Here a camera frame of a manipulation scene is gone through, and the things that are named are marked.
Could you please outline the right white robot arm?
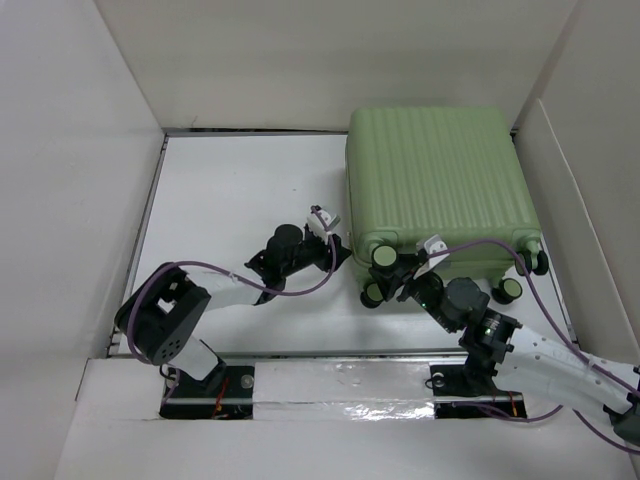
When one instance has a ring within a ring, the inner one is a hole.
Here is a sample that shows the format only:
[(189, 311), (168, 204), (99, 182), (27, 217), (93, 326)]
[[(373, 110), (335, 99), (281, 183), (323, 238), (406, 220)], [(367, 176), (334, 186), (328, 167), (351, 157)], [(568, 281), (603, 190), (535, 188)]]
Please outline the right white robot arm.
[(609, 423), (627, 443), (639, 443), (639, 369), (549, 339), (489, 306), (468, 277), (445, 282), (425, 253), (374, 249), (369, 269), (373, 301), (414, 300), (445, 331), (459, 333), (467, 360), (462, 381), (474, 393), (489, 388), (544, 397)]

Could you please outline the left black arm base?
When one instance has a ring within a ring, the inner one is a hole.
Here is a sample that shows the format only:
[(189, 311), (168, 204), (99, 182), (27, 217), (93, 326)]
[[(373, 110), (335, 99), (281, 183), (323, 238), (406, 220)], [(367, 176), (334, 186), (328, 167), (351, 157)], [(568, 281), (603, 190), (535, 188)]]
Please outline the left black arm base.
[(249, 420), (253, 418), (253, 365), (219, 365), (202, 381), (175, 368), (159, 368), (164, 391), (159, 415), (169, 420)]

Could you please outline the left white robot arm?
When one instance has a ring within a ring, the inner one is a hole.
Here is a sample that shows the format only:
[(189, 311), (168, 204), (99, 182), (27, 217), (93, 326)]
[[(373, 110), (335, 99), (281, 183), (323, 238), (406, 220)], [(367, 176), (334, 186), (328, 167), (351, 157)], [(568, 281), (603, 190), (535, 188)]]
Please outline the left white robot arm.
[(175, 372), (174, 384), (187, 383), (201, 396), (222, 387), (226, 363), (193, 336), (208, 311), (237, 305), (259, 306), (285, 290), (289, 276), (310, 266), (330, 275), (351, 256), (339, 235), (317, 235), (309, 225), (278, 226), (266, 247), (244, 264), (243, 278), (202, 263), (190, 274), (186, 263), (166, 262), (119, 308), (114, 326), (143, 362)]

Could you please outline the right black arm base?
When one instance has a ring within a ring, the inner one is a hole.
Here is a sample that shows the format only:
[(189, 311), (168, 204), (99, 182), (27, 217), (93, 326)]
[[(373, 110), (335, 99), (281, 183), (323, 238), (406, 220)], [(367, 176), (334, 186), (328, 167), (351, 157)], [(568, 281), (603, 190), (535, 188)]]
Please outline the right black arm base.
[(435, 357), (428, 361), (424, 386), (432, 394), (436, 419), (526, 420), (528, 413), (519, 393), (473, 383), (466, 376), (464, 356)]

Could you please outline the green hard-shell suitcase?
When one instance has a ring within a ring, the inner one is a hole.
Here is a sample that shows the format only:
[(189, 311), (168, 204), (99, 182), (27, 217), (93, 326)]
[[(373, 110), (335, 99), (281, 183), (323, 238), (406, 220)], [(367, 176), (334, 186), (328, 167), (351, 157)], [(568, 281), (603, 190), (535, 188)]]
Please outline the green hard-shell suitcase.
[(510, 268), (549, 271), (510, 129), (495, 106), (359, 108), (345, 171), (350, 248), (368, 308), (390, 296), (370, 272), (374, 262), (412, 255), (433, 236), (460, 249), (437, 266), (442, 279), (485, 279), (502, 303), (517, 297)]

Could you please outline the aluminium front rail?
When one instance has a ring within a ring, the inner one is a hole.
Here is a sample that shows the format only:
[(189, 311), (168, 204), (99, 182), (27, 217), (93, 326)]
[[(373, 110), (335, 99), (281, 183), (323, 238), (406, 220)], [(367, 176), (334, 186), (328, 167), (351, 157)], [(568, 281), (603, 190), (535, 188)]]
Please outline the aluminium front rail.
[(249, 360), (287, 360), (287, 359), (313, 359), (313, 358), (413, 358), (432, 356), (465, 356), (466, 352), (461, 348), (435, 348), (435, 349), (373, 349), (373, 350), (240, 350), (214, 347), (215, 355), (227, 363), (231, 361)]

